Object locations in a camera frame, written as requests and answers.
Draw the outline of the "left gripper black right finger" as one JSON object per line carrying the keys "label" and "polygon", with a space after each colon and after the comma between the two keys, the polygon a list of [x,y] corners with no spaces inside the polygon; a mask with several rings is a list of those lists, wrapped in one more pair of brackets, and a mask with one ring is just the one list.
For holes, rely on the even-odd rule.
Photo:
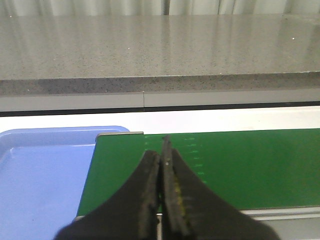
{"label": "left gripper black right finger", "polygon": [[170,137],[161,153],[163,237],[167,240],[278,240],[268,225],[241,213],[188,167]]}

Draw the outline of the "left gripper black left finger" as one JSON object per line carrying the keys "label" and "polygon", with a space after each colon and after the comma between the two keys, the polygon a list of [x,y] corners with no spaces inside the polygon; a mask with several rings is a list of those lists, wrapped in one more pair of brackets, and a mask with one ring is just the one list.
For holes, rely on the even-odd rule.
{"label": "left gripper black left finger", "polygon": [[57,240],[155,240],[160,155],[143,157],[128,180],[102,205],[62,228]]}

